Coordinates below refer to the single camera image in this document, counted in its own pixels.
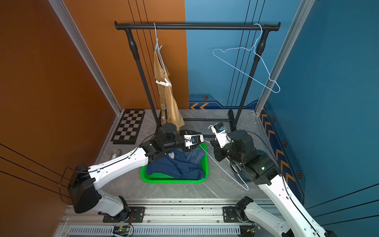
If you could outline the navy blue t-shirt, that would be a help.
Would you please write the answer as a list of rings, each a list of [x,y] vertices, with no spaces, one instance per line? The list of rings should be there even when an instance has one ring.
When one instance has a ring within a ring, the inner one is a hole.
[[[163,158],[147,165],[147,175],[161,173],[180,180],[199,180],[205,178],[206,175],[201,167],[201,163],[199,165],[189,163],[186,159],[187,153],[182,149],[170,151]]]

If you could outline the light blue t-shirt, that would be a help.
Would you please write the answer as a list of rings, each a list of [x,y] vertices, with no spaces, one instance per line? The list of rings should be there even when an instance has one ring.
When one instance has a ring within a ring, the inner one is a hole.
[[[203,148],[201,146],[198,146],[187,153],[186,159],[191,164],[199,165],[205,155],[206,152],[203,150]]]

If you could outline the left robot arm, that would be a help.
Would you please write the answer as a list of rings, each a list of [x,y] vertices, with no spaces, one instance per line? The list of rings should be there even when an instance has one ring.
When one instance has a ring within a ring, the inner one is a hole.
[[[187,152],[203,141],[200,132],[177,131],[176,125],[166,123],[125,155],[99,165],[78,165],[68,184],[75,213],[97,211],[114,222],[131,221],[131,209],[125,198],[109,194],[102,187],[134,169],[157,161],[172,150],[181,148]]]

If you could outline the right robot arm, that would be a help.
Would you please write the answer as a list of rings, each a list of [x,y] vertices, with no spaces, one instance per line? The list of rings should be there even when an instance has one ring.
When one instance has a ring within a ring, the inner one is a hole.
[[[276,161],[257,150],[253,138],[245,130],[227,133],[214,128],[214,156],[218,161],[228,158],[241,166],[242,173],[254,182],[273,202],[281,218],[274,216],[249,197],[236,204],[237,215],[243,221],[252,221],[275,237],[334,237],[333,231],[325,230],[306,211],[286,183]]]

